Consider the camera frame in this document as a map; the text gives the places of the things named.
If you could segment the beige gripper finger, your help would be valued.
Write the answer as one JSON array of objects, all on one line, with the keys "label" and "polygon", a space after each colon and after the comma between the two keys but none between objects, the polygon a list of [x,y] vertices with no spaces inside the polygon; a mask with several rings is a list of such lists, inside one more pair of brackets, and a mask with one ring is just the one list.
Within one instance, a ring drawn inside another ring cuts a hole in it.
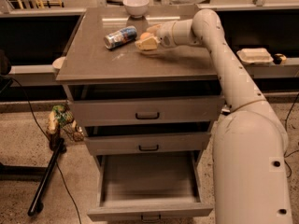
[{"label": "beige gripper finger", "polygon": [[161,28],[161,24],[156,24],[147,29],[148,33],[155,34]]},{"label": "beige gripper finger", "polygon": [[155,36],[150,36],[144,39],[140,39],[135,42],[135,45],[138,49],[147,51],[147,50],[155,50],[158,48],[159,42]]}]

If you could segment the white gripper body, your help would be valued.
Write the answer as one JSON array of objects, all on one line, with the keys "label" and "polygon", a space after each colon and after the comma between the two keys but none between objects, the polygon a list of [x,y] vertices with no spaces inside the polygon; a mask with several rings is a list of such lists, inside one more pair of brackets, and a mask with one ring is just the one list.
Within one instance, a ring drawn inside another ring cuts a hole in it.
[{"label": "white gripper body", "polygon": [[156,36],[160,44],[165,48],[173,48],[176,44],[173,38],[174,22],[169,21],[161,24],[156,31]]}]

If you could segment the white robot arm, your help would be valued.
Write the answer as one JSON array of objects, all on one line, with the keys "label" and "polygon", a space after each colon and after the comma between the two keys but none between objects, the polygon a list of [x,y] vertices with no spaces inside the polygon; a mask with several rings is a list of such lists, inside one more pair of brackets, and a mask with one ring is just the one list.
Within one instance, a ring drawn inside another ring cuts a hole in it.
[{"label": "white robot arm", "polygon": [[230,107],[213,138],[216,224],[293,224],[287,132],[227,44],[217,13],[151,26],[136,42],[141,50],[181,45],[207,49]]}]

